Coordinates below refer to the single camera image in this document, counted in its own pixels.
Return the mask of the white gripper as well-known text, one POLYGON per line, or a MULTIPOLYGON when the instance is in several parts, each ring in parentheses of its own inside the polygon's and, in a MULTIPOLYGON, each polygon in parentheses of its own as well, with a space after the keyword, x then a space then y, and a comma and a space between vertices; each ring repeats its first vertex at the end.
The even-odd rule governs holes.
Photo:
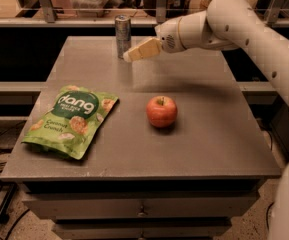
POLYGON ((172 18, 155 27, 156 37, 149 37, 131 47, 123 54, 126 62, 138 61, 154 57, 163 49, 168 53, 177 53, 185 50, 180 39, 180 22, 182 18, 172 18))

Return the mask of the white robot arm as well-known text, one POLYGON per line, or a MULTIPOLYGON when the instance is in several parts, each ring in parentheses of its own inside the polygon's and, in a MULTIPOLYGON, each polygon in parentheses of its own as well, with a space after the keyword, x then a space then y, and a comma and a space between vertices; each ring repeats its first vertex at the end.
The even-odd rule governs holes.
MULTIPOLYGON (((246 0, 212 0, 202 12, 155 27, 157 36, 130 48, 133 62, 165 51, 242 49, 289 107, 289 40, 262 22, 246 0)), ((283 170, 267 240, 289 240, 289 162, 283 170)))

